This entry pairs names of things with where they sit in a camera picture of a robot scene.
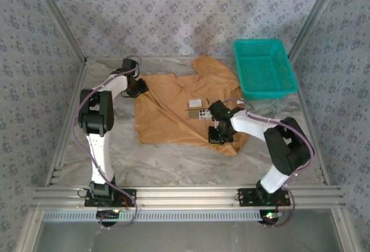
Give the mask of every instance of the crumpled fabric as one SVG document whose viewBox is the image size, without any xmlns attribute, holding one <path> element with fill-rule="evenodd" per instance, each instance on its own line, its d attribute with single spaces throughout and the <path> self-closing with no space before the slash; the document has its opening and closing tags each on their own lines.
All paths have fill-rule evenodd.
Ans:
<svg viewBox="0 0 370 252">
<path fill-rule="evenodd" d="M 241 98 L 239 80 L 218 60 L 202 55 L 192 62 L 197 75 L 141 76 L 149 91 L 135 98 L 135 129 L 141 143 L 182 143 L 213 148 L 225 155 L 236 155 L 249 136 L 236 133 L 232 143 L 212 145 L 208 142 L 208 126 L 212 120 L 188 117 L 188 102 L 202 99 L 208 108 L 217 100 Z M 236 102 L 228 102 L 229 108 Z"/>
</svg>

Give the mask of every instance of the green basket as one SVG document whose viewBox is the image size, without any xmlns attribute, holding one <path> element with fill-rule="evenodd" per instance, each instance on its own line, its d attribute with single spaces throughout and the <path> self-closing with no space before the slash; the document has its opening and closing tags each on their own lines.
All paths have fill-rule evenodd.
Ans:
<svg viewBox="0 0 370 252">
<path fill-rule="evenodd" d="M 236 40 L 234 52 L 246 99 L 279 99 L 298 91 L 297 80 L 280 40 Z"/>
</svg>

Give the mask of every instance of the patterned wallpaper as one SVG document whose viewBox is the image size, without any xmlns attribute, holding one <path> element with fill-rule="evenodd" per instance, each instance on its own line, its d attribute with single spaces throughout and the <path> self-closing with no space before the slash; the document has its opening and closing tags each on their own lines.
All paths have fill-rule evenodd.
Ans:
<svg viewBox="0 0 370 252">
<path fill-rule="evenodd" d="M 88 57 L 234 55 L 238 38 L 290 49 L 315 0 L 56 0 Z"/>
<path fill-rule="evenodd" d="M 42 186 L 80 62 L 41 0 L 0 0 L 0 251 Z"/>
<path fill-rule="evenodd" d="M 370 251 L 370 0 L 331 0 L 295 63 L 326 165 Z"/>
</svg>

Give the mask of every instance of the table surface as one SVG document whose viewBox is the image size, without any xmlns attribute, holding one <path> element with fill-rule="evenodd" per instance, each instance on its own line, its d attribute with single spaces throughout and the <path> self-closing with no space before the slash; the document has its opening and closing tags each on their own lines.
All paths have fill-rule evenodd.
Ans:
<svg viewBox="0 0 370 252">
<path fill-rule="evenodd" d="M 237 76 L 233 59 L 220 60 Z M 102 83 L 121 60 L 87 61 L 83 87 L 93 88 Z M 195 74 L 191 58 L 144 58 L 141 74 L 174 73 L 179 76 Z M 236 156 L 223 155 L 212 149 L 175 143 L 140 144 L 135 131 L 134 100 L 118 95 L 114 99 L 114 127 L 110 138 L 110 157 L 120 186 L 178 186 L 216 184 L 255 184 L 271 167 L 266 143 L 251 137 Z M 284 119 L 293 117 L 310 139 L 308 125 L 298 93 L 283 99 L 251 101 L 255 114 Z M 77 126 L 78 138 L 87 146 L 86 137 Z M 60 186 L 88 185 L 91 179 L 89 156 L 69 136 Z M 319 161 L 300 173 L 292 183 L 323 183 Z"/>
</svg>

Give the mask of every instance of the plastic basket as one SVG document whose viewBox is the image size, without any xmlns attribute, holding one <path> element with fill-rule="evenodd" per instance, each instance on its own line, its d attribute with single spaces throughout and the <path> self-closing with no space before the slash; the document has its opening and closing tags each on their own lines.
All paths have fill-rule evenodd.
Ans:
<svg viewBox="0 0 370 252">
<path fill-rule="evenodd" d="M 246 99 L 278 99 L 298 91 L 297 80 L 280 40 L 236 40 L 234 52 Z"/>
</svg>

